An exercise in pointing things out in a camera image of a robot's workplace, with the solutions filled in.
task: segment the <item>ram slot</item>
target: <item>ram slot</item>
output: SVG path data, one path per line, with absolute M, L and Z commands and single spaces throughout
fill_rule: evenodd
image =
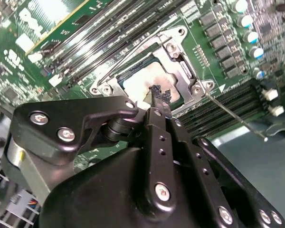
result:
M 95 28 L 90 34 L 84 37 L 82 41 L 76 43 L 72 48 L 70 48 L 68 52 L 66 52 L 63 56 L 61 56 L 59 61 L 63 63 L 65 62 L 66 59 L 71 59 L 81 49 L 89 50 L 95 44 L 101 43 L 104 39 L 104 37 L 102 37 L 102 34 L 106 34 L 106 31 L 114 32 L 117 30 L 117 34 L 119 34 L 122 30 L 122 25 L 117 26 L 115 29 L 110 29 L 110 28 L 113 27 L 114 24 L 117 23 L 119 20 L 121 20 L 125 15 L 129 14 L 132 10 L 138 10 L 144 4 L 145 4 L 144 0 L 135 1 L 131 6 L 126 6 L 126 8 L 120 10 L 119 16 L 117 18 L 111 17 L 108 20 L 103 21 L 102 24 L 99 24 L 97 28 Z M 105 37 L 113 35 L 116 34 L 109 33 L 106 34 Z
M 113 0 L 100 12 L 98 12 L 94 17 L 92 17 L 88 22 L 86 22 L 82 27 L 80 27 L 76 32 L 74 32 L 70 37 L 68 37 L 64 42 L 55 47 L 52 51 L 51 56 L 57 58 L 65 51 L 73 48 L 73 46 L 78 44 L 78 40 L 81 40 L 89 32 L 93 32 L 95 26 L 100 27 L 106 22 L 108 17 L 113 17 L 114 15 L 120 13 L 125 7 L 125 4 L 122 4 L 126 1 L 129 1 L 126 6 L 131 4 L 133 0 Z
M 145 18 L 149 18 L 149 20 L 152 20 L 153 17 L 156 17 L 158 14 L 160 14 L 160 12 L 156 12 L 156 9 L 159 8 L 160 6 L 162 6 L 164 3 L 166 3 L 166 0 L 161 0 L 160 2 L 155 2 L 153 3 L 150 7 L 146 7 L 144 10 L 142 10 L 141 12 L 138 12 L 137 15 L 134 15 L 134 18 L 129 19 L 126 24 L 121 25 L 120 27 L 116 28 L 113 32 L 113 34 L 115 35 L 114 37 L 112 37 L 112 34 L 110 36 L 107 37 L 101 37 L 101 39 L 98 40 L 91 40 L 90 41 L 90 46 L 88 47 L 83 47 L 82 49 L 84 50 L 89 50 L 86 53 L 81 53 L 81 55 L 79 56 L 78 59 L 76 59 L 74 61 L 74 59 L 71 61 L 71 65 L 68 65 L 69 69 L 74 69 L 77 68 L 79 66 L 81 66 L 82 64 L 84 64 L 84 62 L 86 62 L 87 59 L 91 58 L 92 56 L 94 56 L 96 53 L 98 53 L 99 51 L 101 51 L 102 49 L 105 48 L 105 45 L 108 43 L 106 40 L 121 40 L 127 37 L 127 33 L 129 31 L 131 31 L 135 26 L 137 26 L 138 24 L 141 23 L 141 21 Z
M 246 104 L 246 102 L 251 102 L 255 98 L 254 95 L 247 94 L 245 96 L 241 96 L 241 103 L 238 102 L 238 100 L 231 100 L 228 104 L 225 104 L 228 106 L 228 108 L 233 111 L 236 110 L 239 106 L 242 106 L 243 104 Z M 211 119 L 215 117 L 219 117 L 221 115 L 224 115 L 226 112 L 222 110 L 219 107 L 216 107 L 214 110 L 211 111 L 211 115 L 204 115 L 201 117 L 197 117 L 195 121 L 191 121 L 190 123 L 186 124 L 186 129 L 188 131 L 192 130 L 193 128 L 197 128 L 200 125 L 208 123 Z
M 167 11 L 165 11 L 161 15 L 156 15 L 156 17 L 153 18 L 153 20 L 150 20 L 149 23 L 144 24 L 142 27 L 139 27 L 139 30 L 135 30 L 135 33 L 132 34 L 132 36 L 129 36 L 127 40 L 120 39 L 123 42 L 122 42 L 122 44 L 119 43 L 119 45 L 117 45 L 117 47 L 119 47 L 119 48 L 114 48 L 114 50 L 109 50 L 107 52 L 104 52 L 100 58 L 89 63 L 88 66 L 86 66 L 84 69 L 77 71 L 75 74 L 71 73 L 71 75 L 74 77 L 74 79 L 72 81 L 78 82 L 81 79 L 85 78 L 96 67 L 98 67 L 101 63 L 113 58 L 118 52 L 120 52 L 124 48 L 130 46 L 132 44 L 132 42 L 134 40 L 137 40 L 138 38 L 140 38 L 144 34 L 144 32 L 150 31 L 150 28 L 154 28 L 154 27 L 159 26 L 159 25 L 163 24 L 164 22 L 166 22 L 170 18 L 170 15 L 173 14 L 176 9 L 178 9 L 181 6 L 183 6 L 184 4 L 186 4 L 187 1 L 179 0 L 177 2 L 178 2 L 178 4 L 174 4 L 173 6 L 171 6 L 173 8 L 173 10 L 171 10 L 171 8 L 168 8 L 168 9 L 165 8 L 165 10 L 167 10 Z M 87 61 L 87 59 L 85 58 L 80 63 L 78 63 L 77 65 L 80 66 L 83 63 L 85 63 L 86 61 Z
M 261 94 L 259 82 L 254 79 L 217 97 L 217 100 L 243 119 L 266 113 L 269 105 Z M 191 138 L 198 135 L 213 136 L 237 123 L 213 102 L 208 102 L 179 119 Z

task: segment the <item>cable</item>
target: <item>cable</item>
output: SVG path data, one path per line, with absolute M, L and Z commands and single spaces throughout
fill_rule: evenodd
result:
M 0 105 L 0 112 L 3 113 L 9 119 L 13 118 L 13 113 L 11 113 L 9 110 L 3 108 L 1 105 Z

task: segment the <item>green circuit board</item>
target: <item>green circuit board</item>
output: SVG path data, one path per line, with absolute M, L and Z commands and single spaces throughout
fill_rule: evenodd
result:
M 90 87 L 97 76 L 168 20 L 170 23 L 164 29 L 184 26 L 188 30 L 182 47 L 199 78 L 215 82 L 211 91 L 214 97 L 255 78 L 257 68 L 263 78 L 277 84 L 285 100 L 285 12 L 273 10 L 274 0 L 249 0 L 245 13 L 239 14 L 232 10 L 235 2 L 0 0 L 0 103 L 16 107 L 27 102 L 93 97 Z M 220 17 L 216 15 L 215 20 L 218 23 L 226 20 L 220 26 L 230 31 L 226 35 L 231 39 L 229 49 L 233 48 L 237 54 L 233 72 L 222 65 L 223 58 L 218 51 L 221 47 L 213 47 L 214 38 L 208 34 L 213 24 L 205 25 L 202 20 L 218 7 Z M 254 21 L 249 28 L 238 25 L 243 15 L 250 15 Z M 85 36 L 78 36 L 80 31 L 86 31 Z M 247 31 L 258 33 L 258 43 L 244 41 Z M 100 53 L 97 57 L 88 55 L 92 44 L 78 46 L 85 37 L 91 37 L 97 45 L 104 44 L 101 48 L 97 46 Z M 263 48 L 262 58 L 249 55 L 254 46 Z M 56 76 L 60 77 L 59 83 L 53 85 L 51 79 Z M 178 117 L 206 102 L 201 100 Z M 106 153 L 112 154 L 124 146 L 118 145 Z M 81 164 L 87 163 L 95 154 L 98 151 L 78 159 Z

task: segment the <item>silver screw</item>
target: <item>silver screw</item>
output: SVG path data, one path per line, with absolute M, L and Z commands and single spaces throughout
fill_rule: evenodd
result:
M 194 88 L 194 90 L 193 90 L 193 92 L 195 93 L 195 94 L 199 94 L 200 93 L 200 88 Z
M 125 105 L 126 105 L 127 107 L 129 107 L 129 108 L 135 108 L 135 105 L 133 105 L 133 103 L 130 102 L 130 101 L 126 101 L 126 102 L 125 102 Z
M 271 212 L 271 215 L 274 218 L 274 220 L 277 222 L 277 224 L 280 224 L 280 225 L 282 224 L 281 218 L 274 211 Z
M 111 95 L 112 88 L 109 85 L 105 85 L 101 91 L 104 93 L 104 95 Z
M 205 146 L 209 146 L 208 142 L 204 139 L 201 139 L 201 142 L 205 145 Z
M 162 116 L 162 114 L 158 110 L 154 110 L 154 113 L 157 114 L 158 116 Z
M 155 185 L 155 192 L 161 201 L 168 201 L 170 199 L 170 192 L 166 186 L 162 184 Z
M 267 223 L 267 224 L 271 223 L 270 217 L 263 210 L 260 210 L 259 213 L 260 213 L 260 215 L 261 215 L 261 217 L 265 223 Z
M 224 207 L 219 207 L 218 208 L 219 215 L 222 217 L 224 222 L 227 224 L 231 225 L 233 222 L 232 216 L 230 215 L 229 211 L 227 211 L 226 208 Z
M 175 120 L 176 125 L 178 125 L 179 127 L 181 127 L 181 123 L 179 120 Z
M 62 141 L 71 142 L 75 139 L 75 134 L 71 129 L 65 127 L 65 128 L 61 128 L 58 131 L 58 137 Z
M 31 122 L 37 125 L 45 125 L 48 123 L 48 117 L 43 113 L 34 113 L 30 116 Z
M 168 52 L 173 53 L 173 52 L 176 51 L 177 48 L 176 48 L 176 46 L 174 44 L 168 43 L 167 46 L 166 46 L 166 49 L 167 49 Z

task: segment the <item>metal grill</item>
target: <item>metal grill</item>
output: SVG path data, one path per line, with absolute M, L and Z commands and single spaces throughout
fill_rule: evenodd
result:
M 4 175 L 0 162 L 0 186 L 9 179 Z M 26 190 L 19 190 L 0 216 L 0 228 L 30 228 L 41 210 L 37 199 Z

